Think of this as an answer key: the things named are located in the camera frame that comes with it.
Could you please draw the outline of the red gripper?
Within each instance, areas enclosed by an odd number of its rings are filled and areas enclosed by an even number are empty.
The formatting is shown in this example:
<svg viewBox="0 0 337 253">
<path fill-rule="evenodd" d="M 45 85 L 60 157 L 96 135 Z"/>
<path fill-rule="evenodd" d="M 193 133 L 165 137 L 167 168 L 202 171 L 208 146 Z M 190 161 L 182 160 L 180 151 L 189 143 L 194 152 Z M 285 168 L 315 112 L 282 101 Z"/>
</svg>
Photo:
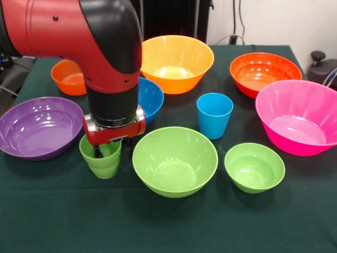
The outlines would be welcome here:
<svg viewBox="0 0 337 253">
<path fill-rule="evenodd" d="M 124 138 L 124 144 L 127 148 L 132 147 L 133 137 L 141 135 L 145 132 L 146 121 L 145 116 L 137 116 L 132 123 L 120 128 L 103 128 L 97 125 L 91 115 L 83 117 L 83 128 L 88 142 L 93 146 L 95 158 L 103 158 L 100 150 L 102 144 L 108 144 L 111 141 Z"/>
</svg>

